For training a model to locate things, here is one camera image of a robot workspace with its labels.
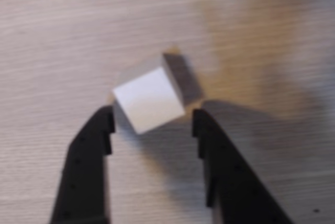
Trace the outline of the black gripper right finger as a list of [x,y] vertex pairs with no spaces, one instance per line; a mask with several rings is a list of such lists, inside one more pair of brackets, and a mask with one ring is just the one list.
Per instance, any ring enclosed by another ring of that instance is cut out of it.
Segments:
[[203,162],[213,223],[292,223],[218,122],[193,111],[192,135]]

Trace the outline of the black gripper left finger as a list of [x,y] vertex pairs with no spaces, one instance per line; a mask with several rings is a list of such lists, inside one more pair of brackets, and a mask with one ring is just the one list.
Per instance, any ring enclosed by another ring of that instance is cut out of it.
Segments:
[[99,108],[72,142],[50,223],[110,223],[105,157],[115,132],[111,105]]

